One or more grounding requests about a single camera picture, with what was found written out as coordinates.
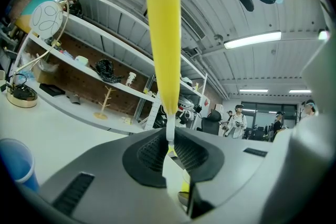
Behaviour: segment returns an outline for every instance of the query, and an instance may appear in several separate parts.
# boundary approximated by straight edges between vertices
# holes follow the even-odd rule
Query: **black cable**
[[[200,119],[202,119],[202,115],[200,115],[199,113],[197,113],[197,112],[195,112],[195,114],[200,118]]]
[[[163,105],[161,105],[160,109],[161,109],[161,113],[162,113],[162,114],[167,114],[167,113],[165,113],[164,110],[163,110]]]
[[[15,88],[20,88],[21,86],[23,86],[23,85],[27,82],[27,77],[26,77],[24,74],[17,73],[17,74],[15,74],[14,76],[24,76],[26,80],[25,80],[23,83],[18,84],[18,85],[14,85],[14,83],[13,83],[13,85],[14,85],[14,88],[13,88],[12,85],[10,84],[10,78],[11,78],[12,76],[13,76],[13,75],[9,76],[9,77],[7,78],[7,81],[6,81],[6,86],[9,87],[9,88],[11,88],[12,90],[14,90]]]

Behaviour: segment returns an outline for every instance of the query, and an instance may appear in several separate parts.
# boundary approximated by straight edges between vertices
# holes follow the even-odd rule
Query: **white desk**
[[[4,93],[0,94],[0,138],[14,138],[29,147],[40,185],[88,149],[124,137],[75,120],[41,98],[35,107],[23,109],[9,103]],[[168,156],[163,176],[167,179],[168,194],[178,202],[182,169]]]
[[[105,109],[104,114],[106,114],[108,118],[107,120],[101,120],[93,116],[94,112],[100,111],[100,105],[94,104],[88,100],[85,100],[84,98],[80,99],[80,105],[72,104],[65,95],[52,97],[40,89],[40,83],[36,82],[35,80],[28,80],[26,84],[37,92],[40,99],[43,99],[48,104],[71,116],[72,118],[75,118],[76,120],[83,121],[84,123],[103,130],[111,129],[111,132],[122,134],[140,133],[144,131],[140,124],[134,119],[131,125],[124,123],[122,117],[132,118],[132,116],[127,114]]]

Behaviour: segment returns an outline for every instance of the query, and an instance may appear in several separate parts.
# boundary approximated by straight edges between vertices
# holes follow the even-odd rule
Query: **ceiling light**
[[[320,40],[325,40],[328,39],[328,32],[323,30],[319,32],[319,39]]]
[[[311,90],[290,90],[289,93],[311,93]]]
[[[254,109],[243,109],[244,111],[256,112]]]
[[[263,89],[263,90],[261,90],[261,89],[240,89],[239,90],[240,92],[268,92],[268,90],[266,90],[266,89]]]
[[[281,39],[281,32],[276,31],[276,32],[271,32],[267,34],[261,34],[261,35],[251,36],[251,37],[244,37],[244,38],[228,41],[224,43],[224,46],[226,49],[232,49],[232,48],[237,48],[241,46],[262,43],[262,42],[276,41],[280,39]]]

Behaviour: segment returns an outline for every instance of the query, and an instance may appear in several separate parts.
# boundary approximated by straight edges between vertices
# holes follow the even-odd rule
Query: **black vent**
[[[94,179],[93,175],[80,173],[54,201],[53,206],[70,216]]]
[[[175,133],[174,144],[174,149],[188,173],[204,164],[209,157],[204,147],[184,135]]]
[[[138,159],[149,169],[162,173],[164,158],[168,144],[164,135],[159,135],[138,151]]]
[[[205,37],[203,30],[198,26],[197,22],[189,15],[189,13],[181,7],[181,17],[182,19],[194,30],[200,39]]]

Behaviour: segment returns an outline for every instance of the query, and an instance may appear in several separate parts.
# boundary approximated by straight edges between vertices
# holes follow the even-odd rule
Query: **storage shelf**
[[[108,0],[78,0],[83,8],[83,13],[86,18],[91,21],[102,25],[103,27],[115,33],[118,36],[130,41],[132,44],[137,46],[142,52],[146,54],[151,54],[151,43],[150,43],[150,29],[149,26],[142,20],[136,18],[123,8],[118,5],[108,1]],[[119,40],[115,36],[107,33],[106,31],[92,25],[91,23],[82,20],[80,18],[70,18],[69,21],[76,20],[77,26],[74,28],[72,22],[70,23],[69,30],[66,27],[66,32],[70,32],[72,36],[78,37],[80,40],[88,41],[89,44],[94,45],[101,50],[108,52],[110,56],[114,59],[122,61],[126,65],[130,65],[131,68],[135,68],[137,71],[144,72],[147,76],[151,76],[155,73],[154,62],[146,55],[138,52],[131,46],[125,44],[123,41]],[[86,29],[82,29],[80,25],[86,26]],[[97,33],[104,33],[104,39],[95,38]],[[111,48],[117,46],[119,51],[113,51]],[[137,52],[137,55],[142,59],[146,58],[148,61],[144,62],[142,65],[137,65],[137,63],[132,63],[131,60],[125,61],[124,50],[125,48],[131,48]],[[183,76],[187,76],[191,79],[206,79],[206,76],[202,74],[186,57],[181,55],[181,73]],[[193,94],[202,96],[201,93],[193,90],[191,87],[185,83],[181,83],[181,93],[182,94]]]
[[[73,104],[64,94],[52,97],[42,90],[39,87],[40,83],[36,81],[28,80],[26,84],[33,88],[40,98],[63,113],[69,115],[72,118],[75,118],[76,120],[82,121],[100,129],[111,129],[113,132],[121,131],[122,133],[140,133],[144,131],[141,125],[134,119],[132,119],[131,125],[123,122],[122,117],[133,118],[130,115],[105,109],[103,113],[108,118],[106,120],[101,120],[93,115],[93,113],[99,112],[101,109],[101,107],[97,104],[94,104],[83,98],[80,99],[80,104]]]
[[[198,95],[199,97],[202,97],[202,94],[198,91],[195,91],[192,87],[190,87],[187,83],[185,83],[184,81],[180,81],[180,93],[181,94],[185,94],[185,95],[188,95],[188,94],[191,94],[191,92],[193,94],[196,94]]]
[[[152,59],[81,18],[70,14],[66,25],[66,33],[147,77],[155,74]],[[183,81],[181,81],[180,93],[202,96],[201,93],[195,91]]]
[[[44,48],[45,50],[48,50],[50,48],[50,46],[48,44],[46,44],[43,40],[41,40],[40,38],[37,38],[36,36],[32,35],[32,34],[28,34],[28,37],[33,40],[35,43],[37,43],[38,45],[40,45],[42,48]],[[55,57],[57,57],[58,59],[62,60],[63,62],[71,65],[72,67],[78,69],[79,71],[97,79],[97,80],[100,80],[102,82],[104,82],[105,84],[107,85],[110,85],[114,88],[117,88],[119,90],[122,90],[124,92],[128,92],[132,95],[135,95],[137,97],[140,97],[140,98],[143,98],[143,99],[146,99],[148,101],[151,101],[151,102],[155,102],[155,98],[147,95],[147,94],[144,94],[142,92],[139,92],[135,89],[132,89],[124,84],[121,84],[121,83],[108,83],[108,82],[105,82],[103,81],[100,76],[95,72],[93,71],[91,68],[88,68],[82,64],[80,64],[79,62],[71,59],[70,57],[68,56],[65,56],[64,54],[60,53],[58,50],[56,49],[53,49],[51,50],[50,52],[52,55],[54,55]]]

